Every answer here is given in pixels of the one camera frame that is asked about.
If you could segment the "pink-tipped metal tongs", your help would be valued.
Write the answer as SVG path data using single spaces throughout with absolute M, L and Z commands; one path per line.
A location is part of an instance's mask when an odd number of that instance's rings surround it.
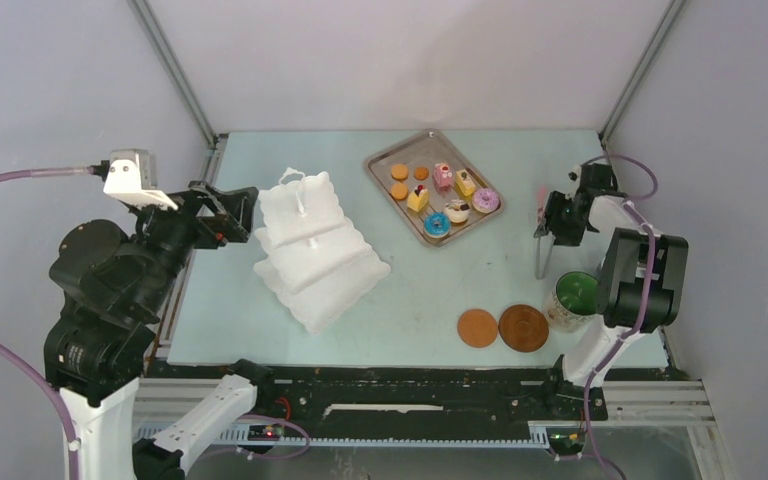
M 554 247 L 554 237 L 550 234 L 546 222 L 546 207 L 548 200 L 548 188 L 546 186 L 540 186 L 537 191 L 537 226 L 533 234 L 535 239 L 534 275 L 537 280 L 543 280 L 546 277 Z

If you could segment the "purple sprinkled donut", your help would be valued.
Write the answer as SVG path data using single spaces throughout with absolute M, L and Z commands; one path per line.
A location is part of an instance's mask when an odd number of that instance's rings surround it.
M 472 194 L 472 208 L 481 214 L 490 214 L 501 205 L 498 192 L 492 188 L 480 188 Z

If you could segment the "yellow cake slice with fruit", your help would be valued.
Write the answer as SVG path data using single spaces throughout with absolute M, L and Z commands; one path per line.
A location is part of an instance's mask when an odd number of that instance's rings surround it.
M 476 183 L 467 169 L 455 172 L 455 188 L 458 194 L 464 198 L 470 198 L 476 191 Z

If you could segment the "white chocolate donut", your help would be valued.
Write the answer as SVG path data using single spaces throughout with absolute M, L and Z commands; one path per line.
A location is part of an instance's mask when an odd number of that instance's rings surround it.
M 469 219 L 471 206 L 465 200 L 452 199 L 444 205 L 443 213 L 453 225 L 464 224 Z

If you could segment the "blue frosted donut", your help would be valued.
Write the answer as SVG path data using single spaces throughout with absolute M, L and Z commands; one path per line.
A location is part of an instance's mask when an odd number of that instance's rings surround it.
M 442 212 L 433 212 L 423 221 L 424 235 L 431 239 L 442 239 L 448 236 L 451 228 L 451 221 Z

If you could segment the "pink swiss roll cake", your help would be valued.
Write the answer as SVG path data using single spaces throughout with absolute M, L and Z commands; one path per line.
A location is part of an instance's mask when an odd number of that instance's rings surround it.
M 454 173 L 448 163 L 438 162 L 433 168 L 433 183 L 437 189 L 449 189 L 454 183 Z

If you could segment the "yellow cake slice with cherry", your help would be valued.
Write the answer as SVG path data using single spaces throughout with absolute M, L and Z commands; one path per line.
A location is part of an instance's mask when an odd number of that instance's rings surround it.
M 406 207 L 409 211 L 419 214 L 426 208 L 429 200 L 430 193 L 428 188 L 424 184 L 418 184 L 409 193 L 406 199 Z

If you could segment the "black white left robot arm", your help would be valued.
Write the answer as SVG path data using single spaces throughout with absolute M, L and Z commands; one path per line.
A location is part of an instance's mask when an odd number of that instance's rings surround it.
M 62 240 L 51 280 L 64 304 L 43 347 L 45 378 L 69 416 L 72 479 L 181 479 L 185 453 L 134 440 L 131 421 L 143 356 L 177 278 L 195 250 L 249 239 L 259 192 L 194 181 L 181 192 L 126 193 L 133 234 L 109 220 Z

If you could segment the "white spare arm link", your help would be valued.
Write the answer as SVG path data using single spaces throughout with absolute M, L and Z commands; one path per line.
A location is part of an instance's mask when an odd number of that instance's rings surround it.
M 198 457 L 236 419 L 250 412 L 258 388 L 239 375 L 218 386 L 170 427 L 133 445 L 137 479 L 183 479 Z

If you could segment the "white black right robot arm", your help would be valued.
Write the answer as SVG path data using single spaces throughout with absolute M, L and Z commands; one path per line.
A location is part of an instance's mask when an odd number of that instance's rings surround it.
M 633 342 L 672 324 L 679 313 L 689 243 L 666 234 L 621 190 L 611 166 L 613 154 L 584 161 L 569 173 L 574 187 L 538 198 L 536 240 L 552 247 L 577 247 L 585 233 L 611 239 L 596 280 L 598 316 L 576 346 L 560 359 L 562 379 L 541 392 L 545 411 L 566 418 L 582 403 L 578 387 L 600 386 L 610 367 Z

